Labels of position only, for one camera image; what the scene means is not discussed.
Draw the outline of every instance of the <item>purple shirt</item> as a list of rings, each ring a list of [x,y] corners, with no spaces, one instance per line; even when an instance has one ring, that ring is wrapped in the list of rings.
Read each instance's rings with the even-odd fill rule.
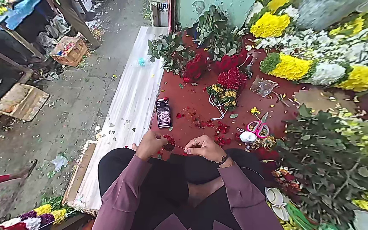
[[[129,230],[140,202],[139,187],[143,183],[151,164],[133,156],[129,165],[113,182],[102,197],[102,206],[92,230]],[[218,169],[225,188],[231,212],[243,230],[283,230],[277,217],[266,204],[265,197],[249,181],[235,163],[231,167]],[[187,230],[172,214],[155,230]],[[214,221],[214,230],[231,228]]]

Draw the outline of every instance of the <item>pink scissors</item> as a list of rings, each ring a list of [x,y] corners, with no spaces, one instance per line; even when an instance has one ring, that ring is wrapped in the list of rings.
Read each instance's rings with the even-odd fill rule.
[[[258,138],[266,138],[267,136],[269,136],[269,127],[265,123],[266,118],[268,117],[268,113],[269,112],[266,112],[261,119],[259,119],[259,117],[257,116],[259,121],[254,121],[248,124],[248,131],[255,133]]]

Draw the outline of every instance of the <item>green wall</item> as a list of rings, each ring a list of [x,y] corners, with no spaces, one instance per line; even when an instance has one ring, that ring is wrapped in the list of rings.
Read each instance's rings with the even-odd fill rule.
[[[199,15],[196,7],[193,6],[194,2],[196,2],[195,5],[197,6],[204,5],[204,9],[198,7],[198,10],[202,13],[208,10],[212,4],[216,5],[221,10],[227,12],[227,16],[234,26],[241,27],[255,0],[178,0],[178,20],[182,27],[191,27],[198,21]]]

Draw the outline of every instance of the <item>hand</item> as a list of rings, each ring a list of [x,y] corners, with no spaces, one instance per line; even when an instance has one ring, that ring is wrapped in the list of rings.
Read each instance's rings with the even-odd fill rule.
[[[192,139],[185,146],[184,152],[193,155],[200,155],[207,160],[211,160],[217,163],[220,163],[222,157],[227,155],[224,150],[221,149],[221,147],[219,147],[207,135]]]
[[[168,144],[167,139],[163,138],[160,133],[147,131],[141,139],[139,146],[137,147],[136,143],[133,143],[132,149],[137,149],[136,156],[140,159],[147,160],[166,144]]]

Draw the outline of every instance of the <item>smartphone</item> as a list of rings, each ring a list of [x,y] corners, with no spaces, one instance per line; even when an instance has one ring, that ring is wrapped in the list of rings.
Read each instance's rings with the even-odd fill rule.
[[[167,100],[156,101],[157,124],[159,128],[170,128],[171,113]]]

